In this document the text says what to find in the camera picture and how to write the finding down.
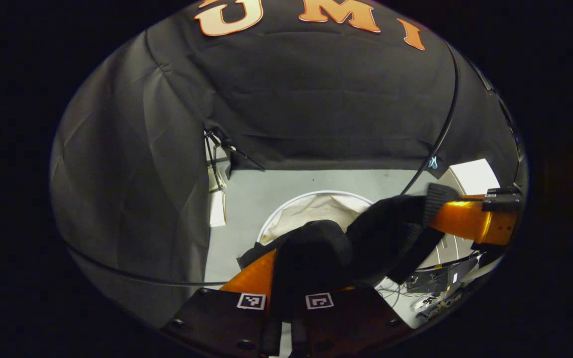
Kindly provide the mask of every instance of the orange letter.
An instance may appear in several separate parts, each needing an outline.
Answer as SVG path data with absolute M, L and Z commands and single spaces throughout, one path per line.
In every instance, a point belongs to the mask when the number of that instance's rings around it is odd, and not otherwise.
M 343 23 L 349 14 L 353 18 L 348 21 L 353 27 L 380 32 L 373 19 L 373 8 L 356 0 L 345 0 L 341 4 L 334 0 L 304 0 L 304 13 L 300 15 L 302 21 L 327 22 L 328 16 L 322 14 L 322 9 L 329 14 L 336 23 Z
M 215 0 L 205 0 L 199 7 L 209 5 Z M 245 17 L 236 22 L 226 23 L 222 18 L 222 9 L 227 5 L 218 5 L 209 10 L 205 10 L 194 17 L 200 22 L 202 33 L 207 36 L 223 36 L 233 32 L 241 31 L 252 27 L 262 18 L 261 0 L 236 0 L 236 4 L 245 7 Z
M 414 48 L 418 48 L 421 51 L 425 51 L 426 48 L 423 47 L 423 43 L 421 43 L 421 38 L 419 38 L 419 32 L 421 32 L 421 30 L 418 29 L 415 25 L 412 25 L 412 23 L 405 22 L 400 18 L 398 18 L 397 21 L 401 22 L 402 25 L 404 25 L 404 30 L 406 31 L 406 37 L 404 38 L 404 41 L 408 45 L 411 45 Z

